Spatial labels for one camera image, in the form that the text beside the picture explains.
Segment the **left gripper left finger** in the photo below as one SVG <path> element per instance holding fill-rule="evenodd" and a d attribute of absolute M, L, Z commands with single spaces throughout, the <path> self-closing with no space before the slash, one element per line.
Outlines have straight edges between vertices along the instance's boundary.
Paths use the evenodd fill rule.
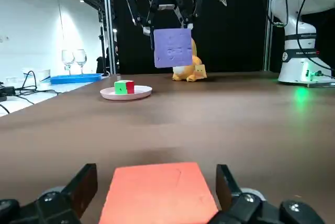
<path fill-rule="evenodd" d="M 87 163 L 67 185 L 24 206 L 16 199 L 1 199 L 1 223 L 81 223 L 97 189 L 97 165 Z"/>

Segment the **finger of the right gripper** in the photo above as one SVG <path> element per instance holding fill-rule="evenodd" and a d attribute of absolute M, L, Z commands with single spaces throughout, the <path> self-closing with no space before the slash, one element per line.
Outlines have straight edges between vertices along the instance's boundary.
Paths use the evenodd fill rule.
<path fill-rule="evenodd" d="M 158 10 L 158 0 L 149 0 L 150 7 L 148 13 L 143 16 L 139 12 L 137 0 L 126 0 L 128 8 L 135 26 L 141 26 L 144 35 L 151 35 L 153 32 L 153 19 Z"/>
<path fill-rule="evenodd" d="M 182 28 L 193 29 L 193 22 L 201 14 L 203 0 L 192 0 L 192 11 L 188 12 L 183 0 L 174 0 L 174 12 Z"/>

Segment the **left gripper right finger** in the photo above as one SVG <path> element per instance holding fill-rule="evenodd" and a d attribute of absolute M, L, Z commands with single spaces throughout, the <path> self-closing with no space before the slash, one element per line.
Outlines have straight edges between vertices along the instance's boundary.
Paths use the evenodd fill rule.
<path fill-rule="evenodd" d="M 225 164 L 216 166 L 216 195 L 221 210 L 209 223 L 325 223 L 306 203 L 285 200 L 276 207 L 260 192 L 241 189 Z"/>

